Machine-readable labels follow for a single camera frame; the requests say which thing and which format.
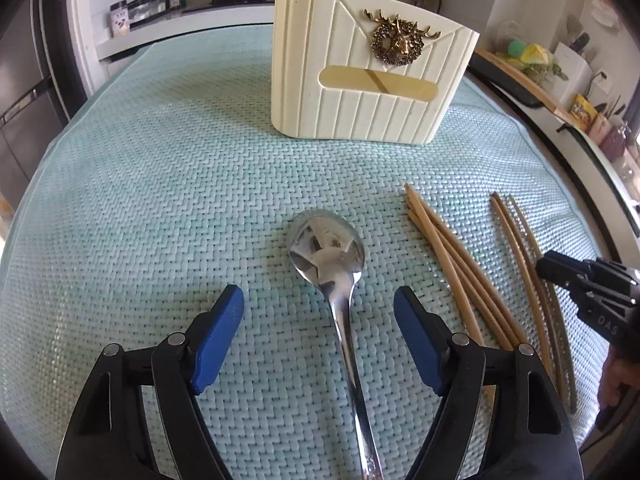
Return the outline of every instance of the gold deer head emblem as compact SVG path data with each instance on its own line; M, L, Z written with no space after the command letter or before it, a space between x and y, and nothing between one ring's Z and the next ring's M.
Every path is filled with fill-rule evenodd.
M424 47L423 38L437 40L440 32L429 34L431 27L418 29L417 22L401 20L398 15L392 20L385 18L378 10L378 17L364 9L365 15L380 25L371 38L371 48L377 59L389 65L408 65L418 59Z

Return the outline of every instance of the metal screw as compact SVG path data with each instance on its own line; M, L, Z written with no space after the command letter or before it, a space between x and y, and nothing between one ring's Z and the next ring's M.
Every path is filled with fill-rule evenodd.
M466 346L469 344L469 338L462 332L456 332L453 336L451 336L451 340L458 346Z
M102 353L107 357L116 355L120 351L120 346L117 343L109 343L104 347Z
M186 338L182 332L174 332L167 338L166 341L171 346L180 346L182 343L184 343L185 339Z
M520 343L518 345L518 350L522 355L533 355L533 346L528 343Z

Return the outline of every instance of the spoon handle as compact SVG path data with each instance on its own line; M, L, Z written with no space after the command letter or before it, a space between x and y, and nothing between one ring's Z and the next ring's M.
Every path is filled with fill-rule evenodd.
M373 441L373 434L369 425L367 407L364 403L358 365L356 364L356 356L353 349L350 316L351 298L329 298L329 304L331 305L335 331L338 333L344 368L347 373L347 388L358 439L362 478L363 480L384 480L376 443Z

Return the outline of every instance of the light blue placemat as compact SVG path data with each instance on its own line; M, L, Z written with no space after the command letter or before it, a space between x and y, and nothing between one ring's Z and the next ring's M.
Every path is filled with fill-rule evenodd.
M236 27L155 44L75 118L24 197L0 267L0 411L50 478L100 349L158 343L208 310L227 283L244 290L245 315L199 402L233 476L360 477L328 308L286 258L287 225L302 210L343 215L367 247L353 327L388 480L406 475L439 402L396 326L394 291L410 285L450 329L463 329L406 216L402 184L418 186L455 228L534 341L489 193L516 196L543 250L594 256L574 202L523 127L466 81L427 146L278 134L271 33ZM568 298L562 304L581 442L606 345L575 319ZM148 407L159 465L170 472L152 396ZM466 474L479 465L486 428L483 407Z

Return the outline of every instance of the stainless steel spoon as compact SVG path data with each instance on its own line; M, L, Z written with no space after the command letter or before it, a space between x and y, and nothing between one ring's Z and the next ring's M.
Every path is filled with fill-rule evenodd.
M360 466L364 480L383 480L362 395L351 334L351 297L364 270L364 244L356 230L329 211L307 211L294 221L287 243L289 257L300 275L324 294L338 333Z

